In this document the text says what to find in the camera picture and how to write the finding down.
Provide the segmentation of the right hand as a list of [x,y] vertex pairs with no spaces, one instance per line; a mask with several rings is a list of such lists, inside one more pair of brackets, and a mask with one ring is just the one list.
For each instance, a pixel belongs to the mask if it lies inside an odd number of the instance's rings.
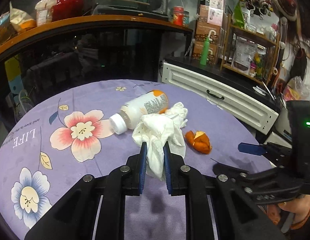
[[294,214],[291,230],[301,228],[310,217],[310,195],[295,198],[289,202],[270,204],[266,207],[266,214],[277,225],[280,221],[280,211],[288,211]]

